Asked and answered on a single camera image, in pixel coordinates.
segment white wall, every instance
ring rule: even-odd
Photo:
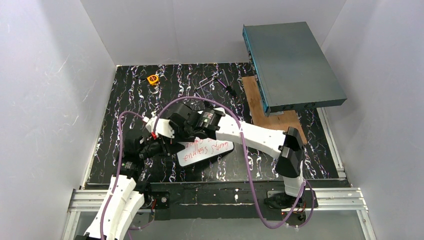
[[[244,25],[306,21],[321,45],[346,0],[81,0],[118,65],[248,62]]]
[[[322,45],[347,95],[328,108],[378,239],[424,239],[424,4],[348,0]]]
[[[0,2],[1,239],[60,239],[115,69],[79,0]]]

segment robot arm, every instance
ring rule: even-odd
[[[146,128],[152,132],[156,117],[145,118]],[[109,195],[108,207],[104,214],[103,231],[107,239],[124,239],[137,210],[149,200],[143,191],[134,191],[136,182],[144,168],[144,160],[154,156],[170,156],[185,149],[179,142],[194,142],[200,139],[214,139],[242,143],[242,131],[248,147],[260,150],[277,159],[275,171],[283,176],[284,196],[279,204],[273,206],[285,208],[291,206],[298,196],[302,182],[302,162],[304,147],[299,131],[289,127],[287,131],[271,130],[246,122],[236,121],[217,109],[206,108],[201,113],[185,104],[176,103],[173,110],[158,120],[156,131],[152,135],[131,135],[124,139],[124,149],[120,175],[115,192],[111,189],[116,181],[112,176],[107,197],[104,199],[94,221],[77,240],[100,239],[100,219]]]
[[[287,131],[272,130],[240,121],[217,109],[206,108],[201,113],[185,104],[176,103],[165,119],[159,119],[156,136],[166,136],[174,142],[194,142],[200,139],[230,141],[241,144],[240,131],[248,147],[260,150],[277,159],[275,171],[283,176],[285,193],[295,198],[304,181],[302,164],[304,146],[299,131],[289,127]],[[150,119],[146,128],[151,132],[156,118]]]

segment black table surface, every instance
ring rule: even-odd
[[[98,137],[97,148],[87,184],[109,184],[115,171],[115,157],[119,151],[118,115],[133,111],[151,117],[171,100],[182,96],[194,96],[199,82],[224,70],[229,83],[237,92],[234,99],[226,93],[217,81],[204,88],[205,97],[229,107],[239,118],[252,123],[249,106],[244,93],[242,77],[252,76],[249,63],[210,63],[178,65],[120,66],[116,70],[103,125]],[[151,86],[144,80],[158,74],[159,84]],[[185,101],[193,109],[200,110],[202,103]],[[297,111],[301,127],[308,143],[305,147],[303,175],[307,179],[338,178],[329,145],[316,109]],[[129,129],[142,132],[143,122],[132,115],[123,121],[123,134]],[[275,172],[275,159],[258,150],[248,150],[249,168],[253,180],[282,180]],[[153,157],[145,162],[145,169],[139,181],[164,182],[224,182],[246,181],[247,169],[242,146],[234,144],[234,150],[224,156],[217,156],[198,163],[181,167],[176,156]]]

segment wooden board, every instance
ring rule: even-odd
[[[261,95],[255,77],[246,76],[242,77],[241,80],[243,82],[253,124],[262,128],[284,131],[287,131],[289,127],[294,127],[299,130],[303,143],[308,143],[304,131],[302,130],[301,123],[299,122],[298,115],[294,110],[284,111],[284,114],[281,115],[266,117],[262,109]]]

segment yellow tape measure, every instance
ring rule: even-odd
[[[159,82],[159,76],[156,74],[147,77],[147,81],[150,85],[156,85]]]

